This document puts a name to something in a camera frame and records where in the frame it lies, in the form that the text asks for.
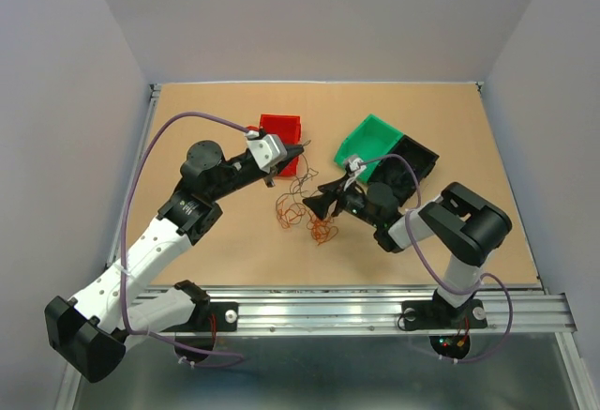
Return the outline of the green plastic bin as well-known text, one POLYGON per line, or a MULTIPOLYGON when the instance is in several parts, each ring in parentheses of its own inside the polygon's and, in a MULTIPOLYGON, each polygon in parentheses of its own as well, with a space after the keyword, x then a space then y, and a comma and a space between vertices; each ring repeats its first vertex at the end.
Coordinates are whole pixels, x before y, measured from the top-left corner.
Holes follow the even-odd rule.
POLYGON ((357 155, 360 159, 375 159, 389 154, 404 136, 399 129, 369 114, 341 143, 334 163, 344 168, 343 161, 357 155))

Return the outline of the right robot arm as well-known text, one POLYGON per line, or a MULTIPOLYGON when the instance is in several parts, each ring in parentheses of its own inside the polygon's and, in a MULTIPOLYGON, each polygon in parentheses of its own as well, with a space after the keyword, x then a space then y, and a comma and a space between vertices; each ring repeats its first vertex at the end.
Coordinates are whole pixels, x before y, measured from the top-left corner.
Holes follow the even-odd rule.
POLYGON ((443 326, 460 320, 479 287, 489 255, 512 231, 508 215, 458 182, 403 214, 390 186, 374 183, 362 190, 349 180, 344 176, 320 185, 303 204, 318 220, 346 212, 369 224, 375 229, 374 239, 386 252, 398 253, 412 247, 422 256, 417 243, 431 236, 439 239, 451 252, 444 275, 436 275, 427 261, 422 262, 438 284, 431 299, 431 314, 443 326))

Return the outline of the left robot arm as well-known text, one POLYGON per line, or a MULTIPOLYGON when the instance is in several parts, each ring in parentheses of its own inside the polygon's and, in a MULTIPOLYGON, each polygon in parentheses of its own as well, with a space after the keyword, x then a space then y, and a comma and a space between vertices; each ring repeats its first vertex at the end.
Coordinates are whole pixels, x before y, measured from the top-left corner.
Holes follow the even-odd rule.
POLYGON ((247 142, 226 159, 214 141, 193 144, 172 196, 121 259, 71 298, 54 297, 44 309, 51 348, 88 382, 111 374, 126 351, 172 326, 202 327, 210 298, 191 281, 177 283, 157 302, 132 301, 174 259, 195 246, 222 214, 218 200, 259 180, 267 186, 304 148, 276 135, 247 142))

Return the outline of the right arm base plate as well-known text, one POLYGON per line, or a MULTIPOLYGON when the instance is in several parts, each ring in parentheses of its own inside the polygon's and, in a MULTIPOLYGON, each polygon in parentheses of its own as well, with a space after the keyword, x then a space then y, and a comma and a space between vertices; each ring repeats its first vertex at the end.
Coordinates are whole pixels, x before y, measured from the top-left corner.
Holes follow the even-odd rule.
POLYGON ((401 304, 397 326, 404 331, 483 329, 488 327, 488 321, 479 299, 471 299, 458 308, 445 301, 410 300, 401 304))

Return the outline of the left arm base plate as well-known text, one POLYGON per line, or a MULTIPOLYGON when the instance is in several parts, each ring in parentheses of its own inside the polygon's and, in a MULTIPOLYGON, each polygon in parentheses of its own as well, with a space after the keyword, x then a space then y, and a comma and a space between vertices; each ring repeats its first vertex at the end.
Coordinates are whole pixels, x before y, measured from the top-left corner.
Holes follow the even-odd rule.
POLYGON ((238 317, 237 302, 211 301, 208 304, 197 305, 186 322, 171 326, 171 329, 186 332, 235 332, 238 317))

